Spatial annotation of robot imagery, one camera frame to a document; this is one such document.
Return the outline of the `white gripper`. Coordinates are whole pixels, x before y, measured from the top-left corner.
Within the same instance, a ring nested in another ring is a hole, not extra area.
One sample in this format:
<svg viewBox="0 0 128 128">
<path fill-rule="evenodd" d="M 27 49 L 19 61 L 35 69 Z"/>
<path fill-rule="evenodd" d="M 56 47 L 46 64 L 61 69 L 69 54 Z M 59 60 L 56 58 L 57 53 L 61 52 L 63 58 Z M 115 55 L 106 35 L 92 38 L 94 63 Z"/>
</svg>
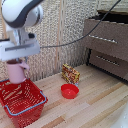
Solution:
<svg viewBox="0 0 128 128">
<path fill-rule="evenodd" d="M 0 42 L 0 60 L 7 61 L 20 57 L 26 57 L 40 52 L 40 46 L 36 39 L 30 39 L 24 44 L 15 45 L 11 41 Z"/>
</svg>

